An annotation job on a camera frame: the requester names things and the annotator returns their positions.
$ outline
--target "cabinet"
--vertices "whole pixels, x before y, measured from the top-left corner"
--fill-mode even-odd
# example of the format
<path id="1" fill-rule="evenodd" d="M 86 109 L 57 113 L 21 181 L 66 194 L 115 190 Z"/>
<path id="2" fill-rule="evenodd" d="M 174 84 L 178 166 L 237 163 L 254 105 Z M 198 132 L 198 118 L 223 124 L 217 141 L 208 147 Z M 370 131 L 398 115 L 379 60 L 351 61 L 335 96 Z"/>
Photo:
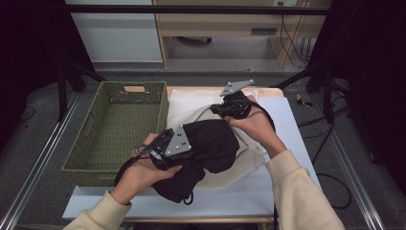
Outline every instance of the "cabinet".
<path id="1" fill-rule="evenodd" d="M 273 0 L 153 0 L 154 5 L 187 6 L 264 6 L 272 7 Z M 331 0 L 297 0 L 295 7 L 328 7 Z M 174 36 L 268 36 L 280 67 L 287 61 L 287 53 L 293 50 L 292 41 L 298 37 L 317 37 L 324 23 L 325 16 L 286 15 L 283 22 L 287 33 L 282 31 L 281 15 L 249 14 L 187 14 L 157 13 L 157 29 L 161 43 L 164 65 L 168 65 L 171 38 Z"/>

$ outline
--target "aluminum rail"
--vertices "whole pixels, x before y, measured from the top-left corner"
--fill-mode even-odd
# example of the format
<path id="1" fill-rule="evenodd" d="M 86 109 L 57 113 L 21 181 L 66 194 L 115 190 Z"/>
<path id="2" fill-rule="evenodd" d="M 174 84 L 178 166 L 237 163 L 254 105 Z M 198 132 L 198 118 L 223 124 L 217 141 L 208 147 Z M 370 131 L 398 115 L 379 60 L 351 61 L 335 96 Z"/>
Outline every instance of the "aluminum rail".
<path id="1" fill-rule="evenodd" d="M 324 116 L 320 96 L 310 94 L 310 97 L 314 102 L 315 107 L 319 112 L 319 114 L 321 116 Z M 323 121 L 325 127 L 329 129 L 329 125 L 326 119 L 324 119 Z M 340 163 L 341 169 L 343 170 L 343 174 L 346 177 L 347 181 L 349 182 L 352 194 L 354 195 L 354 198 L 357 201 L 359 209 L 361 210 L 361 213 L 364 216 L 364 219 L 368 224 L 369 228 L 371 230 L 385 229 L 383 222 L 378 213 L 376 212 L 376 209 L 373 206 L 370 196 L 368 195 L 368 192 L 365 189 L 364 184 L 362 183 L 361 178 L 356 172 L 354 166 L 351 164 L 350 159 L 348 158 L 346 151 L 341 145 L 341 142 L 334 130 L 332 130 L 330 133 L 330 141 L 331 146 L 334 149 L 334 153 L 336 154 L 337 160 Z"/>
<path id="2" fill-rule="evenodd" d="M 149 5 L 43 5 L 44 10 L 91 13 L 187 13 L 187 14 L 277 14 L 329 15 L 330 8 L 242 6 L 149 6 Z"/>
<path id="3" fill-rule="evenodd" d="M 64 119 L 56 124 L 54 131 L 45 144 L 44 149 L 39 154 L 38 159 L 36 160 L 30 174 L 21 187 L 17 197 L 14 199 L 14 202 L 12 203 L 8 212 L 1 219 L 1 230 L 11 230 L 18 222 L 18 219 L 20 218 L 25 206 L 27 205 L 31 195 L 33 194 L 35 186 L 38 184 L 39 178 L 41 177 L 48 164 L 48 161 L 54 153 L 56 145 L 63 131 L 65 130 L 66 125 L 72 117 L 72 114 L 77 106 L 79 96 L 80 94 L 74 94 L 74 97 L 71 99 L 71 102 L 68 105 L 69 110 L 67 111 Z"/>

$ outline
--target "cream sweater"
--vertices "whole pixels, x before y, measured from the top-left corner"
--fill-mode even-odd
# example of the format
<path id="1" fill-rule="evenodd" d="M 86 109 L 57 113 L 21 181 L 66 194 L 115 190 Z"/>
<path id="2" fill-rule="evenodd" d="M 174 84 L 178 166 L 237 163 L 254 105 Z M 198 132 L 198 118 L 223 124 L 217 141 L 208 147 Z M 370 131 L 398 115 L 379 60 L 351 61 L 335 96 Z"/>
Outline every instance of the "cream sweater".
<path id="1" fill-rule="evenodd" d="M 290 150 L 278 154 L 265 166 L 272 177 L 281 230 L 345 229 Z M 130 208 L 131 204 L 122 205 L 106 192 L 95 207 L 83 210 L 65 229 L 118 229 Z"/>

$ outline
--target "green basket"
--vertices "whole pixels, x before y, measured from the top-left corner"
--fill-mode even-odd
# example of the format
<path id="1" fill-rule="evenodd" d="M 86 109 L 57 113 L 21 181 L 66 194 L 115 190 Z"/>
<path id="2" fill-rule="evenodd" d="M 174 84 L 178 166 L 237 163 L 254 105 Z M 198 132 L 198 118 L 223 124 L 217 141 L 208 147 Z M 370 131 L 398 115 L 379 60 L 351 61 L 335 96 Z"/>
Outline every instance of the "green basket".
<path id="1" fill-rule="evenodd" d="M 166 128 L 168 109 L 164 81 L 103 81 L 62 172 L 78 186 L 114 186 L 134 146 Z"/>

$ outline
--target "left hand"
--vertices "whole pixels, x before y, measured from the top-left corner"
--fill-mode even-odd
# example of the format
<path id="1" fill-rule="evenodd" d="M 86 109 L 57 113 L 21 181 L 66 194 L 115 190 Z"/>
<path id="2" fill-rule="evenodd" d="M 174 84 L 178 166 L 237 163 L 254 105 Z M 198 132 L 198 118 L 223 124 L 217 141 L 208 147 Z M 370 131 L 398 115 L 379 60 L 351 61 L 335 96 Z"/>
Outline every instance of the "left hand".
<path id="1" fill-rule="evenodd" d="M 144 144 L 149 144 L 158 134 L 150 133 Z M 133 151 L 131 157 L 138 153 Z M 150 159 L 139 159 L 125 170 L 120 182 L 110 193 L 119 203 L 126 205 L 136 195 L 149 188 L 155 182 L 173 177 L 182 166 L 176 166 L 166 171 L 157 169 Z"/>

